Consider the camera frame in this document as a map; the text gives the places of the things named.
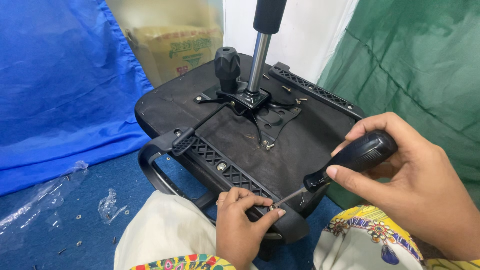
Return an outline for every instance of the black screwdriver handle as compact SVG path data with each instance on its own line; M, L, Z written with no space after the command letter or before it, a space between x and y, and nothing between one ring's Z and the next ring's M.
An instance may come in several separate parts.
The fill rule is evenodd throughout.
M278 33L287 0L257 0L253 27L262 34Z
M383 130L367 132L362 137L345 146L319 171L303 178L305 188L314 193L332 181L327 175L330 165L340 165L356 172L363 172L384 162L398 150L395 140Z

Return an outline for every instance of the colorful printed clothing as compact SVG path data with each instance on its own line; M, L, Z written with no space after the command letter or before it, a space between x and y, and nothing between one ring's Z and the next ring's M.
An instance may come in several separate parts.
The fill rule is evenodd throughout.
M423 260L410 234L371 205L345 210L323 229L316 269L480 269L480 260Z
M235 270L226 260L206 254L174 257L132 267L131 270Z

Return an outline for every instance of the bolt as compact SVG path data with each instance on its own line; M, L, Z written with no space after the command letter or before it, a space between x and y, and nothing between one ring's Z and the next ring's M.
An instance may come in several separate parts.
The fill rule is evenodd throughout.
M288 91L289 93L292 91L291 88L287 88L286 86L282 86L283 89L285 89L286 91Z
M225 163L220 163L216 169L219 170L219 171L223 171L225 168L227 167L227 165Z

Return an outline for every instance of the black fabric seat bottom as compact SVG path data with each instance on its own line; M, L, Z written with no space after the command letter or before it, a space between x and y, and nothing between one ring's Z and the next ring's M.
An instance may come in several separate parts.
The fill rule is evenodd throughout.
M248 79L251 63L251 56L240 54L241 80ZM270 65L265 65L264 73L268 74L270 68ZM217 82L211 61L161 85L137 102L135 115L138 123L151 138L178 126L194 126L219 104L197 104L193 99ZM269 80L263 78L261 83L261 87L271 92L274 98L284 98L285 95L305 97L293 87L291 94L286 93L282 85L272 77ZM270 151L258 144L255 125L244 117L235 116L228 108L207 121L197 132L271 192L283 198L300 188L306 174L319 170L328 162L330 152L344 140L355 123L352 118L313 98L308 98L298 107L302 111L287 123ZM176 159L210 190L219 192L223 189L187 157ZM288 205L301 212L311 199L311 194L304 193L303 203L298 196Z

